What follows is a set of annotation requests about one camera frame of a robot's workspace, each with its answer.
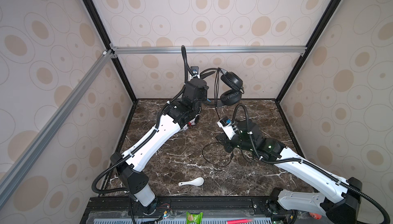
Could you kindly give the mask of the white headphones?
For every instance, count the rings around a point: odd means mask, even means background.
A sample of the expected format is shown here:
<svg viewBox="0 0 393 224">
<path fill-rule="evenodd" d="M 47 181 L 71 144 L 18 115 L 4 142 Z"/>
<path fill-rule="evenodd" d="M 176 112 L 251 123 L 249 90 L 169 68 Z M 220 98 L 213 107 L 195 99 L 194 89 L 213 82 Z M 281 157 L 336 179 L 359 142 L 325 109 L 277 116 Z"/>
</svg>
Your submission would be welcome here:
<svg viewBox="0 0 393 224">
<path fill-rule="evenodd" d="M 183 131 L 186 131 L 190 127 L 195 126 L 199 122 L 199 119 L 200 119 L 200 115 L 196 115 L 194 119 L 190 120 L 185 124 L 185 126 L 183 127 Z"/>
</svg>

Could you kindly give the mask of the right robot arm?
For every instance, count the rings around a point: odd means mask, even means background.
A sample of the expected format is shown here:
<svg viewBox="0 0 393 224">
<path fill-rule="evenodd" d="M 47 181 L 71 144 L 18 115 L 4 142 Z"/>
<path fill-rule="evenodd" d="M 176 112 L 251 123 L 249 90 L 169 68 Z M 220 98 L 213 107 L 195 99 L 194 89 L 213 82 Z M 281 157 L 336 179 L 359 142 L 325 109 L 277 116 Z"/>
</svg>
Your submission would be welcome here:
<svg viewBox="0 0 393 224">
<path fill-rule="evenodd" d="M 279 206 L 285 210 L 319 214 L 335 224 L 359 224 L 360 205 L 362 200 L 366 200 L 381 212 L 384 224 L 391 222 L 388 212 L 361 191 L 362 183 L 358 179 L 346 179 L 330 173 L 301 157 L 284 143 L 264 137 L 250 119 L 244 104 L 238 104 L 232 118 L 224 116 L 217 125 L 223 133 L 216 138 L 228 152 L 235 148 L 249 151 L 259 161 L 277 166 L 317 190 L 316 193 L 304 193 L 275 188 L 268 202 L 271 210 Z"/>
</svg>

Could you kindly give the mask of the black headphones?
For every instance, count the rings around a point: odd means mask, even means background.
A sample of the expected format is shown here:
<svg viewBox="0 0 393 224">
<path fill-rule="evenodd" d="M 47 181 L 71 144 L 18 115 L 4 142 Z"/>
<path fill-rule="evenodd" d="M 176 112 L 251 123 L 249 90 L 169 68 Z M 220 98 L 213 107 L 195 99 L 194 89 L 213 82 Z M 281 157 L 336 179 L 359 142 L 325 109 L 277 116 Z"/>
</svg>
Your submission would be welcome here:
<svg viewBox="0 0 393 224">
<path fill-rule="evenodd" d="M 234 72 L 228 72 L 222 68 L 208 68 L 200 73 L 200 78 L 205 79 L 206 77 L 216 74 L 215 87 L 214 87 L 214 98 L 204 102 L 205 105 L 222 107 L 232 106 L 240 102 L 242 94 L 244 93 L 243 81 Z M 224 92 L 220 98 L 218 97 L 219 91 L 219 79 L 230 88 L 230 90 Z"/>
</svg>

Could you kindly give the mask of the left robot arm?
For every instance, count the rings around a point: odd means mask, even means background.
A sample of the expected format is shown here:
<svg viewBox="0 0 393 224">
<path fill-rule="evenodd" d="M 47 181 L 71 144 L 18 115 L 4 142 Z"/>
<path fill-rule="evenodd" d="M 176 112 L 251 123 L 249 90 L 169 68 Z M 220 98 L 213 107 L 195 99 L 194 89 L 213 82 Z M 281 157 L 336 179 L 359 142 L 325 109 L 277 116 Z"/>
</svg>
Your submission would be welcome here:
<svg viewBox="0 0 393 224">
<path fill-rule="evenodd" d="M 155 125 L 131 148 L 123 153 L 114 153 L 112 166 L 104 170 L 92 183 L 92 190 L 97 194 L 126 191 L 131 199 L 145 208 L 155 208 L 157 197 L 148 184 L 148 176 L 143 170 L 152 156 L 180 131 L 187 130 L 199 120 L 202 103 L 207 100 L 208 86 L 199 78 L 197 66 L 191 68 L 187 62 L 185 46 L 181 47 L 184 63 L 185 81 L 181 91 L 157 113 Z M 97 183 L 112 170 L 117 170 L 123 181 L 122 188 L 109 190 L 98 189 Z"/>
</svg>

